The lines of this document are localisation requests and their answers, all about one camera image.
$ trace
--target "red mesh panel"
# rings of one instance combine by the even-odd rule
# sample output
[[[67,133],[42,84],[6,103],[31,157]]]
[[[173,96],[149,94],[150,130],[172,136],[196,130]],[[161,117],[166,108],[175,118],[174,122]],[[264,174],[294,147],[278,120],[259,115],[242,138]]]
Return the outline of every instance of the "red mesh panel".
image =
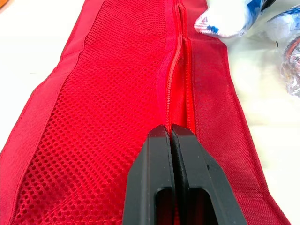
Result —
[[[121,224],[127,173],[164,123],[164,16],[163,0],[104,2],[27,169],[15,224]]]

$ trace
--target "red fabric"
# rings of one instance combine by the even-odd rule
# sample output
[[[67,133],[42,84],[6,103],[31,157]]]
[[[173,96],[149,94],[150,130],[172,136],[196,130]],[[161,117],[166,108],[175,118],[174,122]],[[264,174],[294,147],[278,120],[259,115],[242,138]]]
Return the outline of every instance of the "red fabric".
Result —
[[[250,225],[289,222],[270,196],[226,47],[194,32],[204,0],[86,0],[0,158],[0,224],[121,224],[147,133],[189,127]]]

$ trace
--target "stitching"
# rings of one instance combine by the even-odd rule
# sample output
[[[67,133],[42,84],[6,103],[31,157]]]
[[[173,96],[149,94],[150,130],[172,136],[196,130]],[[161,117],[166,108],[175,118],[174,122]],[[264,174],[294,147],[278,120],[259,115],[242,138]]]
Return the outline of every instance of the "stitching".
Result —
[[[65,223],[56,223],[56,224],[51,224],[51,223],[47,223],[44,225],[61,225],[61,224],[75,224],[75,223],[94,223],[94,222],[120,222],[122,221],[121,219],[105,219],[105,220],[83,220],[83,221],[74,221],[74,222],[65,222]]]
[[[224,43],[222,43],[219,39],[217,40],[217,42],[219,42],[219,44],[223,44],[224,45]],[[274,210],[274,205],[269,201],[269,197],[270,197],[269,191],[267,191],[267,193],[266,193],[266,191],[263,190],[263,186],[262,186],[263,184],[261,183],[261,181],[260,181],[261,179],[259,179],[259,176],[258,176],[258,171],[257,171],[257,168],[255,166],[256,163],[254,161],[255,156],[253,155],[253,151],[250,150],[250,147],[249,147],[250,143],[249,143],[248,139],[246,138],[247,135],[245,133],[245,129],[247,129],[247,127],[245,127],[244,123],[242,122],[243,121],[242,114],[241,114],[241,112],[239,110],[238,102],[237,102],[238,98],[235,95],[235,91],[233,90],[234,85],[233,85],[233,82],[232,82],[232,80],[230,78],[230,75],[228,73],[228,71],[229,71],[229,65],[228,65],[228,63],[226,63],[224,61],[224,58],[228,57],[228,55],[226,55],[226,53],[227,53],[227,51],[224,51],[224,49],[222,49],[222,54],[223,54],[222,61],[223,61],[223,65],[225,65],[226,79],[227,79],[227,82],[228,82],[229,87],[230,87],[231,95],[233,96],[234,107],[235,107],[235,109],[236,109],[236,111],[237,111],[237,113],[239,115],[240,125],[242,126],[242,131],[243,131],[244,139],[247,142],[248,152],[250,154],[252,165],[253,165],[254,171],[255,171],[255,178],[256,178],[256,180],[257,180],[257,182],[259,184],[259,188],[261,189],[260,191],[262,192],[263,200],[267,203],[267,205],[269,206],[269,208],[271,209],[271,211],[273,212],[273,214],[276,216],[277,220],[280,221],[280,223],[282,223],[282,220],[279,218],[279,215]]]
[[[92,26],[91,26],[91,28],[90,28],[88,34],[86,35],[86,37],[89,35],[89,33],[90,33],[91,29],[93,28],[94,24],[95,24],[95,20],[94,20],[94,22],[93,22],[93,24],[92,24]],[[81,53],[85,50],[85,41],[86,41],[86,37],[85,37],[85,39],[84,39],[84,46],[83,46],[83,49],[82,49]],[[74,68],[69,72],[69,75],[66,76],[64,82],[62,82],[62,84],[61,84],[61,86],[60,86],[60,88],[59,88],[59,90],[58,90],[58,93],[57,93],[58,95],[57,95],[57,97],[59,96],[60,91],[61,91],[61,88],[62,88],[63,85],[65,84],[66,79],[70,76],[70,74],[71,74],[71,73],[73,72],[73,70],[76,68],[81,53],[78,54],[77,62],[76,62],[76,64],[75,64]],[[52,105],[52,108],[54,108],[54,106],[55,106],[56,103],[57,103],[57,97],[56,97],[56,101],[55,101],[55,102],[53,103],[53,105]],[[18,196],[16,196],[16,194],[17,194],[17,192],[19,192],[19,190],[20,190],[20,188],[21,188],[21,183],[20,183],[20,181],[21,181],[21,179],[23,179],[24,173],[25,173],[26,169],[28,168],[28,165],[30,164],[31,159],[33,158],[33,156],[34,156],[34,154],[35,154],[35,152],[36,152],[36,150],[37,150],[37,147],[38,147],[38,145],[39,145],[40,139],[41,139],[41,137],[42,137],[42,134],[44,133],[45,127],[46,127],[46,125],[47,125],[47,123],[48,123],[48,121],[49,121],[49,118],[50,118],[50,115],[51,115],[52,112],[53,112],[53,110],[50,111],[49,114],[48,114],[48,119],[46,120],[46,122],[45,122],[45,124],[44,124],[43,132],[41,132],[39,141],[37,142],[37,144],[36,144],[36,146],[35,146],[35,150],[32,152],[32,155],[31,155],[30,159],[28,160],[27,165],[26,165],[26,167],[24,168],[24,170],[23,170],[23,172],[22,172],[22,175],[20,176],[20,179],[19,179],[19,181],[18,181],[17,189],[16,189],[16,192],[15,192],[15,195],[14,195],[15,197],[14,197],[14,202],[13,202],[13,208],[12,208],[12,212],[11,212],[11,215],[10,215],[10,218],[9,218],[9,221],[8,221],[8,224],[12,224],[12,223],[13,223],[13,220],[14,220],[13,218],[15,218],[16,200],[17,200],[17,198],[18,198]]]

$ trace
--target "clear plastic bag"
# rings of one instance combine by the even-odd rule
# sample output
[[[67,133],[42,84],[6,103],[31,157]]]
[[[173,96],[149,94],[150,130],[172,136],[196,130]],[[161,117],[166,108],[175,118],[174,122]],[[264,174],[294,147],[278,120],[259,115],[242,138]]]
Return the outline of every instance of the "clear plastic bag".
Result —
[[[197,32],[218,38],[242,36],[268,0],[217,0],[196,20]]]
[[[260,36],[279,41],[297,34],[300,30],[300,5],[278,14],[263,26]]]
[[[281,75],[289,94],[300,97],[300,35],[278,41],[282,55]]]

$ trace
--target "seam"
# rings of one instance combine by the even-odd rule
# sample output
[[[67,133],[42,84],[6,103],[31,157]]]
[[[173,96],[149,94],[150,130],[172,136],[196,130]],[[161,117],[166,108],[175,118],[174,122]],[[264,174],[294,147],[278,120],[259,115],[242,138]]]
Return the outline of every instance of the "seam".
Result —
[[[81,14],[79,15],[78,23],[79,23],[80,21],[81,21]],[[93,24],[92,24],[92,26],[91,26],[91,28],[90,28],[88,34],[87,34],[87,35],[85,36],[85,38],[84,38],[83,49],[82,49],[82,51],[78,54],[77,62],[76,62],[76,64],[75,64],[75,66],[74,66],[73,69],[69,72],[69,75],[66,76],[64,82],[62,82],[60,88],[58,89],[56,101],[53,103],[53,105],[52,105],[52,110],[49,112],[49,114],[48,114],[48,116],[47,116],[48,119],[46,120],[46,122],[45,122],[45,124],[44,124],[43,131],[42,131],[41,134],[40,134],[40,138],[39,138],[39,140],[38,140],[38,142],[37,142],[37,144],[36,144],[36,146],[35,146],[35,150],[32,152],[32,155],[31,155],[30,159],[28,160],[28,162],[27,162],[27,164],[26,164],[26,166],[25,166],[25,168],[24,168],[24,170],[23,170],[23,172],[22,172],[22,175],[20,176],[20,179],[19,179],[18,185],[17,185],[17,189],[16,189],[16,192],[15,192],[15,195],[14,195],[13,208],[12,208],[12,212],[11,212],[11,215],[10,215],[10,218],[9,218],[9,221],[8,221],[8,224],[12,224],[12,223],[13,223],[13,220],[14,220],[13,218],[15,218],[16,201],[17,201],[17,198],[18,198],[17,193],[19,193],[20,188],[21,188],[21,182],[20,182],[20,181],[24,178],[25,171],[27,170],[28,165],[30,164],[30,162],[31,162],[31,160],[32,160],[32,158],[33,158],[33,156],[34,156],[36,150],[37,150],[37,147],[38,147],[38,145],[39,145],[39,143],[40,143],[41,137],[42,137],[42,135],[43,135],[43,133],[44,133],[44,131],[45,131],[45,127],[46,127],[46,125],[47,125],[47,123],[48,123],[48,121],[49,121],[49,118],[50,118],[50,116],[51,116],[51,114],[52,114],[52,112],[53,112],[53,108],[54,108],[54,106],[55,106],[56,103],[57,103],[57,98],[58,98],[58,96],[59,96],[59,94],[60,94],[60,92],[61,92],[61,88],[62,88],[63,85],[65,84],[66,79],[70,76],[70,74],[72,74],[73,70],[76,68],[76,66],[77,66],[77,64],[78,64],[78,61],[79,61],[79,58],[80,58],[80,55],[81,55],[82,52],[85,50],[85,42],[86,42],[86,38],[87,38],[87,36],[89,35],[89,33],[90,33],[91,29],[93,28],[94,24],[95,24],[95,20],[94,20],[94,22],[93,22]],[[50,74],[50,76],[48,76],[44,82],[46,82],[46,81],[48,80],[48,78],[51,77],[51,75],[52,75],[52,74]]]
[[[217,40],[217,42],[219,42],[219,44],[223,44],[223,45],[224,45],[224,43],[222,43],[219,39]],[[246,120],[246,119],[244,119],[244,118],[242,117],[243,115],[241,114],[241,111],[239,110],[239,107],[238,107],[238,104],[239,104],[238,98],[237,98],[237,96],[236,96],[236,94],[235,94],[235,90],[233,89],[233,88],[234,88],[234,85],[233,85],[233,82],[232,82],[232,80],[231,80],[231,78],[230,78],[230,75],[229,75],[229,73],[228,73],[228,71],[229,71],[229,65],[228,65],[227,62],[224,61],[224,58],[225,58],[225,57],[228,57],[228,56],[227,56],[227,51],[224,51],[224,49],[222,49],[222,54],[223,54],[223,57],[222,57],[223,65],[225,65],[226,79],[227,79],[227,82],[228,82],[229,87],[230,87],[231,95],[232,95],[232,97],[233,97],[234,107],[235,107],[235,109],[236,109],[236,111],[237,111],[237,113],[238,113],[238,116],[239,116],[239,121],[240,121],[240,125],[242,126],[244,139],[245,139],[246,142],[247,142],[247,151],[248,151],[249,154],[250,154],[251,161],[252,161],[252,166],[254,167],[255,178],[256,178],[256,180],[257,180],[257,182],[258,182],[260,191],[262,192],[263,200],[267,203],[268,207],[271,209],[271,211],[273,212],[273,214],[276,216],[277,220],[278,220],[280,223],[282,223],[281,218],[280,218],[279,215],[275,212],[273,203],[271,203],[271,202],[269,201],[269,197],[271,196],[270,193],[269,193],[269,191],[264,191],[264,190],[263,190],[263,185],[266,186],[266,188],[267,188],[267,190],[268,190],[268,185],[267,185],[266,181],[264,181],[263,184],[262,184],[261,179],[259,179],[259,176],[258,176],[259,173],[258,173],[257,168],[256,168],[257,163],[255,163],[255,161],[254,161],[254,158],[255,158],[256,156],[254,155],[254,151],[250,149],[250,143],[249,143],[248,138],[247,138],[247,135],[246,135],[246,133],[245,133],[245,129],[248,129],[248,127],[245,127],[245,125],[244,125],[244,123],[243,123],[243,120]]]
[[[62,222],[62,223],[55,223],[55,224],[51,224],[51,223],[47,223],[44,225],[61,225],[61,224],[74,224],[74,223],[95,223],[95,222],[118,222],[118,221],[122,221],[121,219],[105,219],[105,220],[81,220],[81,221],[72,221],[72,222]]]

